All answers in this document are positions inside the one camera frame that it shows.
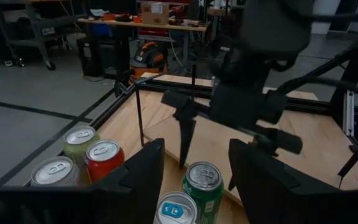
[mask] orange shop vacuum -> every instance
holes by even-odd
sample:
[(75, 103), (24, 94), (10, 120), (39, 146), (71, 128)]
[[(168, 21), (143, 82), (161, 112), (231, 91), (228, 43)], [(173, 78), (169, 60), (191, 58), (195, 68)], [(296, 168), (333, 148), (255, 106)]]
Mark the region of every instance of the orange shop vacuum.
[(129, 70), (119, 74), (116, 78), (114, 84), (116, 96), (121, 94), (118, 83), (129, 87), (145, 72), (167, 73), (168, 50), (159, 47), (155, 42), (148, 42), (136, 51), (134, 57), (129, 61), (129, 67)]

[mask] soda can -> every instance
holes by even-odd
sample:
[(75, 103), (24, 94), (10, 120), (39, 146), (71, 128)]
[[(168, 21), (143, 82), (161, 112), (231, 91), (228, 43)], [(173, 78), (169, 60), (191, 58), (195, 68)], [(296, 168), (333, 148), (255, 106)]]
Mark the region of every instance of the soda can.
[(65, 156), (41, 162), (31, 173), (32, 187), (75, 187), (80, 185), (78, 167)]
[(196, 218), (194, 200), (182, 192), (170, 192), (158, 201), (153, 224), (194, 224)]
[(68, 132), (63, 137), (63, 151), (79, 168), (82, 186), (90, 184), (90, 178), (85, 165), (86, 149), (100, 139), (94, 128), (89, 126), (78, 126)]
[(197, 204), (197, 224), (214, 224), (223, 196), (223, 180), (218, 168), (209, 162), (189, 166), (182, 181), (182, 191)]
[(86, 165), (92, 183), (107, 176), (124, 161), (124, 150), (113, 140), (97, 141), (86, 150)]

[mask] table leg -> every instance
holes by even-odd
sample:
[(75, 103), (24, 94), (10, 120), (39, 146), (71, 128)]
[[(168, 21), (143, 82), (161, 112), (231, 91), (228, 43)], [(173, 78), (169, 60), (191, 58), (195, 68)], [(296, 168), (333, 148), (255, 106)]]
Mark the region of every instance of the table leg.
[(211, 33), (211, 40), (214, 40), (216, 38), (216, 29), (218, 27), (218, 17), (214, 16), (214, 19), (212, 21), (212, 33)]
[(186, 32), (185, 41), (183, 43), (183, 66), (184, 67), (186, 67), (188, 64), (187, 58), (188, 58), (188, 54), (189, 54), (189, 35), (190, 35), (190, 32)]

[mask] concrete floor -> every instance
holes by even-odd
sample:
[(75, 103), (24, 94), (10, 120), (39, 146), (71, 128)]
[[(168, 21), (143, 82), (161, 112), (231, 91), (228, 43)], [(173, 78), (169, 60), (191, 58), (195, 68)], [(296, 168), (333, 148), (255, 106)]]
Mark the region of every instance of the concrete floor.
[[(296, 65), (284, 73), (271, 72), (267, 86), (277, 87), (306, 74), (350, 44), (350, 40), (312, 36), (310, 46), (300, 54)], [(135, 49), (136, 44), (132, 42), (132, 54)], [(43, 62), (29, 63), (24, 68), (7, 68), (0, 64), (0, 185), (27, 182), (39, 162), (62, 149), (62, 135), (67, 129), (86, 124), (115, 99), (111, 95), (95, 105), (113, 88), (114, 81), (93, 83), (85, 80), (75, 50), (61, 53), (53, 61), (57, 66), (53, 72), (47, 70)], [(177, 62), (170, 62), (170, 65), (177, 67)], [(198, 76), (208, 78), (206, 69), (205, 63), (199, 64)], [(339, 79), (343, 71), (338, 67), (324, 77)], [(317, 85), (305, 85), (300, 90), (311, 91), (324, 101), (328, 101), (334, 91)]]

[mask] can top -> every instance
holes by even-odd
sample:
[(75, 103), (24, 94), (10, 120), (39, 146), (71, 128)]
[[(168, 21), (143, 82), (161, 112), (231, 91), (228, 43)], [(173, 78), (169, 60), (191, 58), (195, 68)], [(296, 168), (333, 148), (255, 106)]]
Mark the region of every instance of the can top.
[(39, 185), (53, 184), (65, 178), (73, 169), (73, 162), (65, 156), (57, 156), (41, 162), (31, 174)]
[(91, 140), (95, 134), (96, 131), (92, 127), (78, 126), (67, 131), (63, 138), (68, 144), (83, 144)]
[(119, 145), (116, 141), (100, 140), (89, 146), (86, 156), (93, 161), (102, 162), (113, 158), (118, 152)]
[(170, 192), (160, 198), (155, 219), (158, 223), (194, 224), (197, 219), (195, 201), (182, 192)]
[(222, 184), (222, 175), (216, 166), (209, 162), (196, 162), (186, 172), (191, 186), (203, 190), (214, 190)]

